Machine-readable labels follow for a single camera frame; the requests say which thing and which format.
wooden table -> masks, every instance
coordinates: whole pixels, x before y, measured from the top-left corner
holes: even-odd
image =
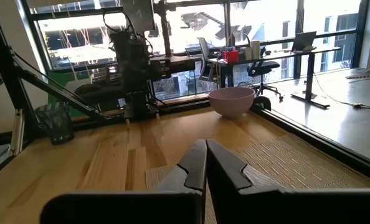
[[[0,171],[0,223],[38,223],[48,200],[73,190],[145,190],[146,169],[176,164],[197,139],[235,149],[286,133],[251,112],[230,120],[204,108],[77,132],[61,146],[36,140]]]

bottle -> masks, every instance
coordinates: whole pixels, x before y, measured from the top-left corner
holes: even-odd
[[[252,40],[250,46],[252,48],[252,59],[260,59],[260,41]]]

red object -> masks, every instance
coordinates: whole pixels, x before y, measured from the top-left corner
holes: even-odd
[[[222,58],[227,63],[237,63],[239,62],[239,51],[234,50],[231,52],[222,52]]]

textured mat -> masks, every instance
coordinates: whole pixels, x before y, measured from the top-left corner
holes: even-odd
[[[369,178],[291,134],[232,152],[286,188],[370,188]],[[173,167],[147,170],[147,188],[153,189]],[[205,219],[207,224],[216,223],[209,191]]]

black mesh wastebasket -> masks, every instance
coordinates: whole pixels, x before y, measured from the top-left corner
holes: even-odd
[[[53,145],[63,144],[74,138],[67,103],[58,102],[40,106],[36,109],[36,115]]]

